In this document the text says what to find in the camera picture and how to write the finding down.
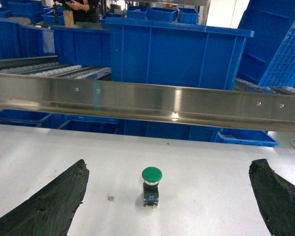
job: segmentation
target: white table surface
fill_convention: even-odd
[[[0,125],[0,217],[84,159],[90,176],[69,236],[266,236],[248,175],[260,158],[295,184],[292,149]],[[143,207],[148,166],[163,172],[156,209]]]

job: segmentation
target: metal beam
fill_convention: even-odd
[[[295,132],[295,96],[0,74],[0,108]]]

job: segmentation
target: person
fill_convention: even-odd
[[[74,22],[98,23],[98,0],[71,0],[66,4],[73,10]]]

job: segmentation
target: blue plastic bin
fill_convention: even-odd
[[[45,13],[53,11],[54,7],[53,6],[43,6],[43,10],[45,11]]]
[[[0,17],[2,18],[8,18],[12,16],[12,11],[8,8],[0,8]]]
[[[116,118],[103,118],[92,116],[79,116],[79,115],[65,115],[65,114],[51,114],[47,119],[41,123],[43,128],[58,129],[68,123],[68,121],[85,121],[95,123],[114,124],[117,126],[118,119]]]
[[[39,123],[21,122],[17,120],[0,120],[0,124],[27,126],[27,127],[40,127]]]
[[[60,126],[59,129],[84,131],[84,132],[96,132],[96,133],[105,133],[105,134],[116,134],[117,124],[69,120],[65,124]]]
[[[25,17],[25,18],[29,18],[32,24],[37,24],[38,22],[41,22],[43,20],[42,15],[44,14],[44,10],[36,12],[34,14],[18,14],[18,13],[14,13],[12,12],[13,16],[16,17]]]
[[[52,27],[60,64],[111,66],[110,30]]]
[[[63,16],[63,9],[58,8],[57,9],[58,14],[58,26],[64,26],[64,16]],[[44,20],[44,23],[46,25],[56,25],[55,23],[55,12],[54,10],[49,11],[42,15],[42,18]]]
[[[184,24],[197,24],[199,14],[195,9],[178,8],[178,22]]]
[[[19,25],[22,57],[55,55],[54,31],[47,28]]]
[[[46,112],[32,112],[4,109],[0,111],[0,120],[18,121],[26,123],[42,123],[50,116]]]
[[[253,31],[108,18],[112,80],[232,90]]]
[[[43,6],[41,1],[31,1],[31,0],[21,0],[21,1],[9,1],[8,2],[12,14],[26,14],[26,15],[34,15],[37,12],[41,12],[43,10]]]
[[[173,22],[177,11],[169,8],[152,7],[147,10],[147,19],[151,21]]]
[[[10,1],[16,1],[16,0],[0,0],[0,3],[1,3],[1,5],[2,5],[3,8],[10,9],[10,6],[9,6],[9,2]]]
[[[192,125],[188,140],[215,143],[221,130],[222,128]]]
[[[103,15],[102,17],[99,18],[99,22],[102,26],[103,29],[108,29],[109,25],[106,23],[106,18],[107,17],[117,17],[117,18],[121,18],[123,17],[123,15],[119,15],[119,14],[110,14],[110,13],[106,13],[105,15]]]
[[[19,58],[18,22],[0,17],[0,59]]]
[[[142,120],[118,120],[118,134],[215,142],[221,128],[185,125],[175,123],[150,122]]]
[[[147,19],[148,9],[145,6],[130,6],[127,10],[127,17],[131,19]]]
[[[295,0],[251,0],[240,29],[248,39],[238,76],[264,87],[295,86]]]
[[[263,147],[274,147],[279,145],[264,131],[241,130],[241,129],[223,129],[218,133],[217,143],[242,144]]]

